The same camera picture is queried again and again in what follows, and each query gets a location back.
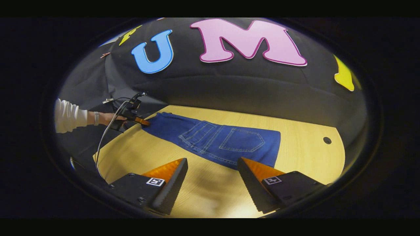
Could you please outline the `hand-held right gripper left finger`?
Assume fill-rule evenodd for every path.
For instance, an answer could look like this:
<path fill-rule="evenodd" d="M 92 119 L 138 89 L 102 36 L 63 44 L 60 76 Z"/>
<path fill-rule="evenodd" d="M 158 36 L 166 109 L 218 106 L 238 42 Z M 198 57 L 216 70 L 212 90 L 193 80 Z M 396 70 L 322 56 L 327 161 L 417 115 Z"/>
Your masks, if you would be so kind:
<path fill-rule="evenodd" d="M 128 173 L 108 185 L 119 200 L 140 211 L 170 215 L 188 171 L 188 161 L 180 158 L 143 174 Z"/>

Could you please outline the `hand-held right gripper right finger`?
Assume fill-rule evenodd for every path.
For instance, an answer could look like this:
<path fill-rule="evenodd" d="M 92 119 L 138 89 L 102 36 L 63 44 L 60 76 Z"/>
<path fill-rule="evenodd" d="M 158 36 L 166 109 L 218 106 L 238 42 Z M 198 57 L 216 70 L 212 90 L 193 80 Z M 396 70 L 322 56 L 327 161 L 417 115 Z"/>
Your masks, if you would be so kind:
<path fill-rule="evenodd" d="M 284 173 L 241 157 L 237 169 L 257 210 L 270 213 L 289 207 L 328 187 L 299 171 Z"/>

